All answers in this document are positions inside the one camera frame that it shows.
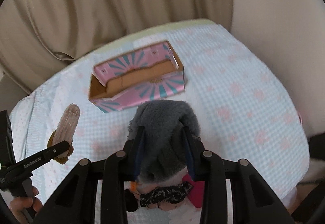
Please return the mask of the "person's left hand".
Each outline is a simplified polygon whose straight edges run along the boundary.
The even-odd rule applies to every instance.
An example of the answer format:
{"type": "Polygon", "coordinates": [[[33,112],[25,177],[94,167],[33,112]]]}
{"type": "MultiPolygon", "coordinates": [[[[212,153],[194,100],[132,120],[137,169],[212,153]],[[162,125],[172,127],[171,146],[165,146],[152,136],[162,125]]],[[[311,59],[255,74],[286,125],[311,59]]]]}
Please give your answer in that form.
{"type": "Polygon", "coordinates": [[[39,198],[37,198],[39,191],[36,187],[32,187],[34,198],[31,197],[16,197],[9,203],[9,209],[15,216],[19,223],[28,223],[23,215],[23,210],[32,207],[36,212],[39,212],[43,204],[39,198]]]}

